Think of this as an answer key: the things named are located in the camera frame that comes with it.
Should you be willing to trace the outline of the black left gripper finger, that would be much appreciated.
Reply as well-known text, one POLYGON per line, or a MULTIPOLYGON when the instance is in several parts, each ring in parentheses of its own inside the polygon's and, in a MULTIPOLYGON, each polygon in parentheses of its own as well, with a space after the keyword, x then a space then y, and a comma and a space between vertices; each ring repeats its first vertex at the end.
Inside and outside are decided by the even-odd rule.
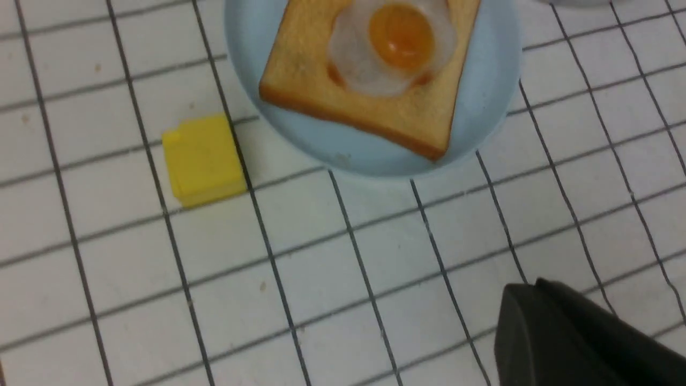
POLYGON ((685 360, 558 281, 504 287, 501 385, 684 385, 685 360))

